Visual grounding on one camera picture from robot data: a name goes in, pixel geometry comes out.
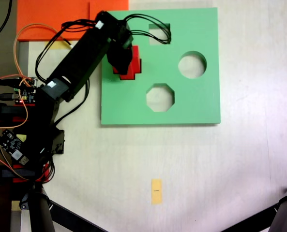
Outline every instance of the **red component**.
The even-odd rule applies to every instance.
[[[21,164],[14,164],[13,165],[13,169],[23,169],[24,166],[21,165]],[[13,183],[21,183],[21,182],[26,182],[27,180],[24,180],[22,178],[19,178],[19,177],[14,177],[13,178]]]
[[[116,68],[113,67],[114,74],[118,74]],[[126,75],[120,75],[120,80],[134,80],[136,73],[141,73],[141,59],[139,55],[139,46],[133,46],[133,59],[128,67]]]
[[[13,165],[13,169],[23,169],[24,166],[21,165],[21,164],[14,164]],[[43,179],[46,180],[46,178],[48,177],[48,174],[49,174],[49,169],[47,169],[45,171],[45,173],[43,174]],[[22,182],[27,182],[28,180],[24,180],[22,178],[19,178],[19,177],[14,177],[13,179],[13,183],[22,183]]]

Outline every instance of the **white table surface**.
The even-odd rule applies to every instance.
[[[287,0],[130,0],[130,10],[191,7],[218,7],[221,124],[102,127],[98,67],[86,103],[58,126],[65,153],[54,156],[45,190],[107,231],[219,232],[287,188]],[[30,43],[28,75],[43,46]],[[41,74],[67,52],[48,52]],[[151,205],[153,178],[163,182],[159,205]],[[24,212],[22,232],[28,220]]]

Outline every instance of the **cable bundle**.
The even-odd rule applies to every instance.
[[[170,28],[165,23],[158,20],[157,18],[154,18],[154,17],[146,15],[146,14],[130,14],[124,20],[126,20],[126,22],[128,22],[129,20],[131,20],[133,18],[141,18],[141,19],[145,19],[145,20],[150,21],[151,23],[153,23],[155,26],[157,26],[159,29],[161,29],[164,32],[164,34],[167,36],[167,39],[163,40],[163,39],[157,38],[155,35],[147,32],[147,31],[144,31],[144,30],[131,30],[132,35],[148,36],[148,37],[151,37],[151,38],[157,40],[158,42],[160,42],[162,44],[170,44],[170,42],[171,42],[171,31],[170,31]]]

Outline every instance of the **green shape sorter board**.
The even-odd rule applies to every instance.
[[[114,124],[201,124],[220,123],[217,8],[140,10],[110,12],[117,19],[146,14],[170,25],[170,44],[151,45],[149,37],[134,35],[139,46],[141,73],[135,80],[121,81],[105,56],[102,60],[101,123]],[[130,29],[149,31],[149,21],[134,18]],[[196,79],[183,76],[181,57],[195,51],[206,61],[204,74]],[[153,86],[167,85],[174,92],[174,104],[166,112],[154,112],[147,105]]]

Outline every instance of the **red block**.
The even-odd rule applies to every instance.
[[[116,68],[113,67],[113,72],[118,74]],[[133,46],[133,59],[128,67],[126,75],[120,75],[120,80],[134,80],[136,73],[141,73],[141,59],[139,55],[139,46]]]

